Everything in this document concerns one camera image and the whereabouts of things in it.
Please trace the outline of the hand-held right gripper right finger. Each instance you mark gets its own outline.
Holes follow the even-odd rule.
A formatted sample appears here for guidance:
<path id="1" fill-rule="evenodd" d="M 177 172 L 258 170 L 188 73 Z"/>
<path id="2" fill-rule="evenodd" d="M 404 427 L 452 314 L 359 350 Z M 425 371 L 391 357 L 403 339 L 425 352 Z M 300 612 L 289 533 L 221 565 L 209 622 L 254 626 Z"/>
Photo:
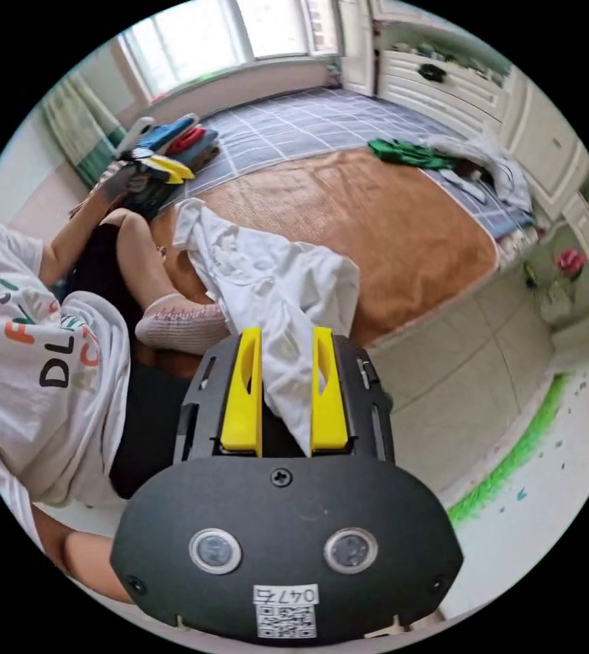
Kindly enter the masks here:
<path id="1" fill-rule="evenodd" d="M 349 443 L 334 336 L 317 326 L 313 333 L 311 455 L 341 452 Z"/>

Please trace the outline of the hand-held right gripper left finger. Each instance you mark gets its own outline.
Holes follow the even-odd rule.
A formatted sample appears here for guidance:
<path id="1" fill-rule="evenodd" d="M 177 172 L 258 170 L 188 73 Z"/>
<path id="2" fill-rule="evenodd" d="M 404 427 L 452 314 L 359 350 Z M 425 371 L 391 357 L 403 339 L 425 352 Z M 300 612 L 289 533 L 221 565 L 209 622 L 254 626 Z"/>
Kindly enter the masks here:
<path id="1" fill-rule="evenodd" d="M 263 454 L 261 353 L 261 329 L 244 330 L 232 367 L 221 428 L 221 446 L 231 454 Z"/>

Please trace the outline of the person's left hand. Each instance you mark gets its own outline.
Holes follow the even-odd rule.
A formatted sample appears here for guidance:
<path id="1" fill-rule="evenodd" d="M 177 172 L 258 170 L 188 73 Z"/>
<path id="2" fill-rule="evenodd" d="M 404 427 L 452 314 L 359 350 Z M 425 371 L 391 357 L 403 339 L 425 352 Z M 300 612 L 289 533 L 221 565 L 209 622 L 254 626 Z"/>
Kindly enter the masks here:
<path id="1" fill-rule="evenodd" d="M 126 162 L 99 182 L 93 193 L 98 198 L 111 203 L 129 194 L 140 192 L 145 185 L 146 180 L 138 164 Z"/>

